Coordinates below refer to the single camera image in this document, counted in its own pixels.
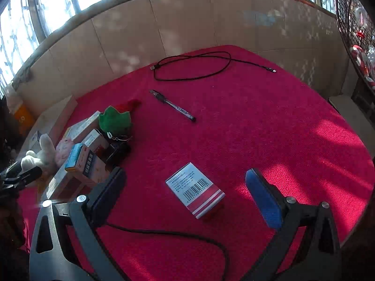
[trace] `blue gripper pad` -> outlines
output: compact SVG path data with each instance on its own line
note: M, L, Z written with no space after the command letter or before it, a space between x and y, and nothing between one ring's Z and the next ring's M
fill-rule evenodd
M245 183L267 226L279 229L283 223L282 211L267 188L269 184L266 179L263 176L258 176L254 169L250 169L246 172Z

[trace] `cardboard box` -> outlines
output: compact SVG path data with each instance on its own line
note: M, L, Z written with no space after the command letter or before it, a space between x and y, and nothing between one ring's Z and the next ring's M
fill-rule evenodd
M62 139L67 139L67 138L70 138L72 139L72 136L75 134L76 130L82 126L82 124L84 124L84 122L87 120L87 118L85 118L84 120L68 127L68 129L66 129L65 133L64 133L64 136Z
M84 143L73 146L65 170L89 187L104 182L109 176L105 163Z
M40 134L48 134L53 144L56 146L59 141L59 136L76 106L77 101L75 98L69 96L45 110L38 117L34 126L30 130L16 160L19 161L25 157L25 154L30 147L30 140L37 131L39 131Z
M40 140L41 140L41 133L39 131L36 131L34 135L31 137L31 140L29 142L29 150L34 151L35 153L38 153L41 148Z
M207 215L225 196L192 163L173 174L166 184L197 219Z
M96 111L72 133L71 139L74 143L81 143L93 129L99 129L99 115L100 112Z
M41 202L51 200L57 203L71 202L83 191L88 193L91 189L65 170L65 165L57 171L44 190Z
M109 147L108 141L100 134L98 129L92 130L82 143L89 147L97 156L100 156Z

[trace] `white stuffed animal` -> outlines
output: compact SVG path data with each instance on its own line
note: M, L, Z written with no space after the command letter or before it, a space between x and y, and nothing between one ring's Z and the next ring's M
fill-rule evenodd
M57 165L55 163L56 150L48 134L40 138L41 150L36 154L34 151L27 151L26 156L21 160L22 171L38 166L42 169L44 176L55 174Z

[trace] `pink plush toy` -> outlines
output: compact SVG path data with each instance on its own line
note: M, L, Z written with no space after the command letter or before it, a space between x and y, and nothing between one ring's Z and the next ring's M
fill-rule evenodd
M72 142L70 138L60 140L59 144L56 147L55 154L55 163L57 167L60 168L65 163L73 146L74 142Z

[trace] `beige wall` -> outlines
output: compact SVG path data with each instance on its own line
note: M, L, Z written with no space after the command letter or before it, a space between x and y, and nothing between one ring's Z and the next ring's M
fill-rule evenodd
M223 44L277 63L324 97L340 93L348 66L336 20L295 0L131 0L57 41L18 93L39 115L166 56Z

